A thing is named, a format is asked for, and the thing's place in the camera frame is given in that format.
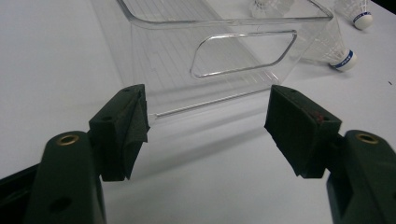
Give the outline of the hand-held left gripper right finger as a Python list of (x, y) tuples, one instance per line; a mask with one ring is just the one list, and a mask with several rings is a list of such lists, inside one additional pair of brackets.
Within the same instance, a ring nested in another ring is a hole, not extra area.
[(297, 90), (273, 85), (264, 128), (296, 175), (322, 178), (342, 121)]

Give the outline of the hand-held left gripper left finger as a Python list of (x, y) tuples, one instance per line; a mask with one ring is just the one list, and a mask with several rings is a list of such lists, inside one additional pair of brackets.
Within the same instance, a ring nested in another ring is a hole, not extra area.
[(89, 121), (89, 137), (104, 181), (129, 179), (140, 148), (148, 141), (144, 84), (118, 91)]

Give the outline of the clear plastic container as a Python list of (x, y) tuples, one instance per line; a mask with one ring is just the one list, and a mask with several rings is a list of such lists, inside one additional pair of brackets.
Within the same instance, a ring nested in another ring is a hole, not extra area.
[(333, 17), (316, 0), (265, 19), (253, 0), (91, 1), (120, 80), (145, 85), (153, 119), (281, 84)]

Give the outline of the white shuttlecock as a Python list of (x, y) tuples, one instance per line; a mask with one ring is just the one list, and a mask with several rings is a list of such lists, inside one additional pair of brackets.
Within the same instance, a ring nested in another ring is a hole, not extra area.
[(333, 17), (315, 37), (305, 51), (303, 59), (314, 63), (326, 63), (341, 72), (350, 70), (357, 63), (354, 51), (344, 44), (336, 17)]
[(374, 20), (369, 5), (370, 0), (335, 0), (333, 8), (357, 29), (364, 30)]
[(294, 0), (253, 0), (249, 9), (256, 19), (282, 18), (293, 4)]

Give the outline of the white table cover sheet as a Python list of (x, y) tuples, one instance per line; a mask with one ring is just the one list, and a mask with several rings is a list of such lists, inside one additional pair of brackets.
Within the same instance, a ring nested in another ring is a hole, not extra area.
[[(396, 15), (373, 6), (346, 73), (300, 63), (286, 85), (396, 149)], [(86, 130), (121, 87), (90, 0), (0, 1), (0, 178)], [(132, 177), (104, 186), (108, 224), (332, 224), (326, 182), (294, 174), (264, 130), (266, 93), (155, 121)]]

